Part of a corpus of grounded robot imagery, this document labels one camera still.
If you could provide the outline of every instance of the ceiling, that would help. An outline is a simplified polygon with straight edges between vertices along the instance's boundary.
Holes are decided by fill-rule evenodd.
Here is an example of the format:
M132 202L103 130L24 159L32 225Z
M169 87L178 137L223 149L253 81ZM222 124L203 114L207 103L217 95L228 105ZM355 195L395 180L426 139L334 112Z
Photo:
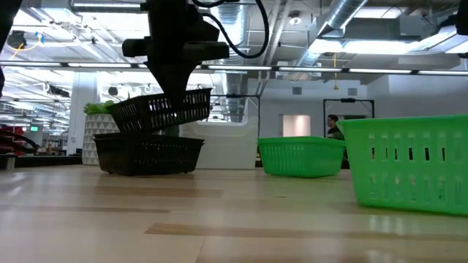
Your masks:
M117 0L88 0L75 1L92 4L125 4L141 1ZM300 11L302 22L298 25L285 23L279 38L279 46L272 55L271 63L278 61L294 61L309 48L308 33L314 18L328 11L328 0L296 0L290 10ZM258 7L252 0L242 0L247 9L246 41L243 47L250 53L256 53L262 44L264 28ZM263 0L266 11L271 15L274 0ZM444 12L458 6L458 1L397 1L397 0L369 0L366 6L355 16L356 18L397 18L403 12L407 15ZM282 18L282 5L276 19L276 28ZM116 8L76 8L75 11L63 7L55 8L23 8L15 18L13 31L25 31L27 46L16 52L8 45L1 52L0 61L55 61L55 62L100 62L100 63L143 63L144 57L125 58L122 55L121 43L125 39L142 38L149 34L146 14L119 12ZM245 64L258 65L258 59L245 60ZM363 68L414 68L451 69L459 63L456 54L441 52L422 56L398 55L369 55L355 53L337 53L320 56L318 63L322 66L363 67ZM37 99L54 100L55 96L45 92L45 84L50 83L72 93L74 72L66 70L22 69L6 67L4 69L7 85L4 89L3 100ZM193 74L189 80L189 88L214 88L214 94L223 94L222 74ZM322 74L321 82L328 82L335 78L334 74ZM361 80L366 83L366 75L339 75L339 79ZM102 99L125 99L128 94L161 93L157 81L149 72L114 72L102 70L99 72L99 82L102 89ZM115 86L120 91L117 98L108 95L109 87ZM55 111L67 115L69 100L59 98L63 102L34 102L33 108L43 109L45 112ZM222 103L215 113L222 113Z

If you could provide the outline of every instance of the person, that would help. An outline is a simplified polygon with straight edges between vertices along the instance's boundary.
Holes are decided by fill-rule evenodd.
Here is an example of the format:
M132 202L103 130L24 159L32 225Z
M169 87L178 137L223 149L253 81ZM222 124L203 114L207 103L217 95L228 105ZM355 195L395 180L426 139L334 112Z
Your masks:
M337 121L338 121L338 116L334 114L330 114L327 117L327 124L329 128L327 132L327 138L335 139L335 140L344 140L343 133L336 126Z

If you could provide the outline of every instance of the basket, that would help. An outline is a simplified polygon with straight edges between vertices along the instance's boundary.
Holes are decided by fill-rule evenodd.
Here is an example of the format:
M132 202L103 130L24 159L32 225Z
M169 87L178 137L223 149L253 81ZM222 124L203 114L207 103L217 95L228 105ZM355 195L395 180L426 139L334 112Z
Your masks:
M151 133L205 119L210 114L211 88L187 91L173 108L164 94L138 96L107 107L122 133Z
M341 169L344 142L321 137L258 140L263 169L269 175L316 178Z
M101 170L120 175L192 172L203 140L152 134L97 134Z
M468 214L468 115L339 121L362 205Z

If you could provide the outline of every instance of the ceiling duct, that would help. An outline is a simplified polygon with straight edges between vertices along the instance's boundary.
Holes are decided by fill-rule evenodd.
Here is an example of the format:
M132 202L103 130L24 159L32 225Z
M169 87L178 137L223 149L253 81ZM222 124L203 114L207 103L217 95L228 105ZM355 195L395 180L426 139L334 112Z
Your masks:
M211 9L214 15L226 29L227 35L231 38L234 45L242 45L245 39L247 16L246 8L242 4L222 4ZM244 58L230 49L230 57L220 61L221 64L243 64ZM243 74L226 74L223 82L226 88L226 94L247 94L247 81ZM226 105L229 110L232 122L242 122L244 116L245 98L226 99Z
M341 31L338 34L342 37L344 27L367 1L368 0L333 0L331 2L330 11L323 16L325 19L321 23L321 27L319 27L315 38L334 31ZM317 62L320 55L320 53L316 53L309 48L295 62L294 66L312 67ZM291 73L286 76L285 79L292 81L302 80L304 79L304 75L308 76L306 77L308 80L312 78L312 76L307 73Z

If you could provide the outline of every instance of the white planter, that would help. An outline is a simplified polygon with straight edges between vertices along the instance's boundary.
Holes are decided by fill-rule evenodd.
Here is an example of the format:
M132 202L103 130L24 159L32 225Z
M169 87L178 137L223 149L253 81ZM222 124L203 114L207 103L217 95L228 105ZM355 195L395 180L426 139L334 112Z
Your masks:
M83 164L99 165L94 135L113 132L119 132L119 130L111 114L94 114L86 116L85 137L83 138Z

